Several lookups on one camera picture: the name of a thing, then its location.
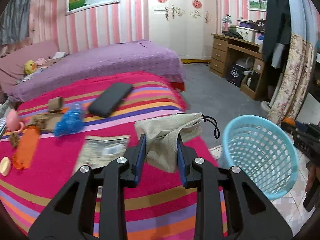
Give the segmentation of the pink headboard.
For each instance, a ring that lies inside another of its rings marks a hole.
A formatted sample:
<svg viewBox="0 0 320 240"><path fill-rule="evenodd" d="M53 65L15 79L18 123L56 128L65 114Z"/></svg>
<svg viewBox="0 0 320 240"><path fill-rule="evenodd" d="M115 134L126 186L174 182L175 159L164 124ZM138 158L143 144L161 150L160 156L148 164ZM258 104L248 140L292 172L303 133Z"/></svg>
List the pink headboard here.
<svg viewBox="0 0 320 240"><path fill-rule="evenodd" d="M29 60L48 58L58 52L54 41L35 43L1 58L1 89L9 93L17 81L24 77L24 64Z"/></svg>

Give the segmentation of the beige drawstring cloth bag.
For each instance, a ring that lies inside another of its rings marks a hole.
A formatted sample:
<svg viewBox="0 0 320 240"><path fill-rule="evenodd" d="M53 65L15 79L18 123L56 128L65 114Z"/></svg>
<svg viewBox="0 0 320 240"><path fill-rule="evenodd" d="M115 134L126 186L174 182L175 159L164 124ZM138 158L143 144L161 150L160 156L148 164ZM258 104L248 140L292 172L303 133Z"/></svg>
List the beige drawstring cloth bag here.
<svg viewBox="0 0 320 240"><path fill-rule="evenodd" d="M177 113L137 121L137 135L146 135L146 162L164 172L176 172L178 138L188 142L199 136L201 123L206 121L214 126L214 137L219 138L217 121L202 113Z"/></svg>

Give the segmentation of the flat brown cardboard piece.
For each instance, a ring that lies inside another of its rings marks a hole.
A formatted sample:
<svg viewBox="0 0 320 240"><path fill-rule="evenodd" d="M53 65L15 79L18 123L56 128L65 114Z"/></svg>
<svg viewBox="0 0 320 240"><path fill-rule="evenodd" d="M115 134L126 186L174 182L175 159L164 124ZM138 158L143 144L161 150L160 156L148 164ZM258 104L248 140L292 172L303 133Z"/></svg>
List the flat brown cardboard piece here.
<svg viewBox="0 0 320 240"><path fill-rule="evenodd" d="M55 129L55 126L58 122L61 121L64 113L43 113L47 116L47 126L44 130L41 131L46 131L46 132L53 132Z"/></svg>

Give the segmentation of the wooden desk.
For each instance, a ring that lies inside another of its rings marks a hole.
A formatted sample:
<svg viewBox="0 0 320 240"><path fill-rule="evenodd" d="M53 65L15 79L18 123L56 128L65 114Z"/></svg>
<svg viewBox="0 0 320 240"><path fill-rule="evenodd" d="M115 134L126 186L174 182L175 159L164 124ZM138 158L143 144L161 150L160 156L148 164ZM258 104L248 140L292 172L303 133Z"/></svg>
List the wooden desk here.
<svg viewBox="0 0 320 240"><path fill-rule="evenodd" d="M209 70L226 79L231 65L242 66L246 71L240 90L253 100L261 101L266 89L266 77L265 63L258 49L259 46L253 42L214 34Z"/></svg>

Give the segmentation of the pink cup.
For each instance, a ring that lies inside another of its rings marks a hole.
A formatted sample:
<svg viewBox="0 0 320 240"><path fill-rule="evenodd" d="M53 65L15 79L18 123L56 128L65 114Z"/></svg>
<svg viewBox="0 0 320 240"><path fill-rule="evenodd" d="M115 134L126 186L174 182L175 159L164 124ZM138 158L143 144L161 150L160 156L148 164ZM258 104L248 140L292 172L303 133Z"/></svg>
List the pink cup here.
<svg viewBox="0 0 320 240"><path fill-rule="evenodd" d="M9 132L21 133L24 129L24 123L20 119L16 110L11 109L7 115L6 127Z"/></svg>

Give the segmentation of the crumpled brown paper ball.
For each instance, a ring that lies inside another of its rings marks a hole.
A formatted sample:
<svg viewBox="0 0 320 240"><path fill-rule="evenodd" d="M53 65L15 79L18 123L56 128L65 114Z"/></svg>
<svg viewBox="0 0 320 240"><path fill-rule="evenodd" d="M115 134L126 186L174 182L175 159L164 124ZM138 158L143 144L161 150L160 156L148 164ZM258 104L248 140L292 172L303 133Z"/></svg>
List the crumpled brown paper ball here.
<svg viewBox="0 0 320 240"><path fill-rule="evenodd" d="M47 116L45 114L37 114L32 116L27 126L35 126L40 130L44 130L47 126Z"/></svg>

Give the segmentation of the striped pink blanket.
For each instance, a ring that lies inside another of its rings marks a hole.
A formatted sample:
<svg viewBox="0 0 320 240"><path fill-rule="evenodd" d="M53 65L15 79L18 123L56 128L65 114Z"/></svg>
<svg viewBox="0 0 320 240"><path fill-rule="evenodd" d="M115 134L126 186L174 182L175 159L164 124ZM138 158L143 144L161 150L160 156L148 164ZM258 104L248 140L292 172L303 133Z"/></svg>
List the striped pink blanket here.
<svg viewBox="0 0 320 240"><path fill-rule="evenodd" d="M104 90L119 82L131 84L133 90L109 117L87 111ZM64 112L74 106L84 110L79 132L56 137L33 124L47 115L50 100L58 97L65 101ZM166 79L146 72L80 80L20 104L22 148L12 146L9 132L1 138L1 158L11 161L10 171L1 176L1 239L26 239L43 209L81 166L105 166L136 146L136 122L186 109ZM125 189L124 198L129 239L193 239L197 192L185 189L178 173L145 164L140 184Z"/></svg>

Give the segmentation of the black rectangular case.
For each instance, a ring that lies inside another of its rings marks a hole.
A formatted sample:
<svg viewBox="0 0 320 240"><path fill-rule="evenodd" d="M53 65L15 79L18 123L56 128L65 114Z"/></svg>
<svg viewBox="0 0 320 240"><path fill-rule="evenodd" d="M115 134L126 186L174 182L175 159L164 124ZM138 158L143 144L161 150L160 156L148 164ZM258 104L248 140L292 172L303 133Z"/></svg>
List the black rectangular case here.
<svg viewBox="0 0 320 240"><path fill-rule="evenodd" d="M89 113L107 118L133 90L129 83L117 82L97 97L88 107Z"/></svg>

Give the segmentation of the cream round bowl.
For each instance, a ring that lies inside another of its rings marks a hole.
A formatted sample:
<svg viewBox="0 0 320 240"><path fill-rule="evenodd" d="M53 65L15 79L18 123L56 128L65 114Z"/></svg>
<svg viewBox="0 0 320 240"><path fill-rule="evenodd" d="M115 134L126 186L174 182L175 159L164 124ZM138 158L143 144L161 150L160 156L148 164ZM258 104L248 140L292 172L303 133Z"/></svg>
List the cream round bowl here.
<svg viewBox="0 0 320 240"><path fill-rule="evenodd" d="M2 176L7 176L11 169L11 160L8 157L4 157L0 162L0 174Z"/></svg>

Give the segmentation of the white wardrobe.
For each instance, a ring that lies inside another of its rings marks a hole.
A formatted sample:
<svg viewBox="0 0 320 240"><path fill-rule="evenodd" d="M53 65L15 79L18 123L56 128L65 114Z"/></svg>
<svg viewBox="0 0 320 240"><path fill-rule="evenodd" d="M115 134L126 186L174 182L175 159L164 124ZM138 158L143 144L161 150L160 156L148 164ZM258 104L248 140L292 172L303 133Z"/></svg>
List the white wardrobe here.
<svg viewBox="0 0 320 240"><path fill-rule="evenodd" d="M148 0L149 39L182 60L211 58L216 0Z"/></svg>

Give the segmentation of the black hanging coat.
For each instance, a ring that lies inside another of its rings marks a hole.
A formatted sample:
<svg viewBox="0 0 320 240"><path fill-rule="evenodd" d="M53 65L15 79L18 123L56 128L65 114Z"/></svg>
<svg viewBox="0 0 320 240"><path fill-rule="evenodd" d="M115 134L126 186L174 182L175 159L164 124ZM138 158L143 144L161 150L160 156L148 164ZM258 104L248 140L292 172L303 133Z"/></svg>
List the black hanging coat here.
<svg viewBox="0 0 320 240"><path fill-rule="evenodd" d="M273 55L276 44L290 44L291 14L289 0L267 0L267 15L264 24L263 59Z"/></svg>

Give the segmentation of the light blue plastic basket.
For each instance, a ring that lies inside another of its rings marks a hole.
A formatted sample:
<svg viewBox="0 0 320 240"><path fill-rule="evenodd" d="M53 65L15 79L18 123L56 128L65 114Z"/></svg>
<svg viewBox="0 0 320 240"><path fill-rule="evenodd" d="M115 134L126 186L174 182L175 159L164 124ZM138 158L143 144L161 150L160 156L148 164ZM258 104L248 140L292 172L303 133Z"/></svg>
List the light blue plastic basket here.
<svg viewBox="0 0 320 240"><path fill-rule="evenodd" d="M222 135L221 168L240 167L269 200L282 198L298 178L292 140L273 122L255 115L231 120Z"/></svg>

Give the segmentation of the grey curtain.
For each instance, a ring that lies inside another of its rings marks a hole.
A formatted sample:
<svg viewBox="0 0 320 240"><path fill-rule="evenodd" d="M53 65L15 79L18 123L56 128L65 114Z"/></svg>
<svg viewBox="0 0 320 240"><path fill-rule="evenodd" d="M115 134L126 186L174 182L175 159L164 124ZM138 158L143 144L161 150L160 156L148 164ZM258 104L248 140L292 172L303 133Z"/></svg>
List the grey curtain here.
<svg viewBox="0 0 320 240"><path fill-rule="evenodd" d="M9 0L1 14L1 45L29 37L30 4L31 0Z"/></svg>

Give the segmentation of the black box under desk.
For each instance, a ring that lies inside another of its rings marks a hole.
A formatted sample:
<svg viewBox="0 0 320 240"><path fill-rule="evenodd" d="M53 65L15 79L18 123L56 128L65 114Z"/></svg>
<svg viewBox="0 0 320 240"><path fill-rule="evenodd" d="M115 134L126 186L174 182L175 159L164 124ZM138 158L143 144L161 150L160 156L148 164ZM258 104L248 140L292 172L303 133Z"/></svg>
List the black box under desk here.
<svg viewBox="0 0 320 240"><path fill-rule="evenodd" d="M227 70L226 80L232 83L233 85L235 85L236 87L240 87L245 77L245 74L244 74L245 71L246 69L243 68L242 66L233 64Z"/></svg>

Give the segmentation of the blue crumpled plastic bag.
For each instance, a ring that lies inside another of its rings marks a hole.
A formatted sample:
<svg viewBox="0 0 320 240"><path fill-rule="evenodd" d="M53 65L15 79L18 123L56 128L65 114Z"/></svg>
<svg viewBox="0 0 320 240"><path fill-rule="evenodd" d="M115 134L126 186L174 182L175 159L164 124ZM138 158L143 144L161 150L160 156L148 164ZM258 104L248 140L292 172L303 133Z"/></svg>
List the blue crumpled plastic bag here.
<svg viewBox="0 0 320 240"><path fill-rule="evenodd" d="M73 104L56 123L53 134L55 137L80 132L84 128L84 110L80 103Z"/></svg>

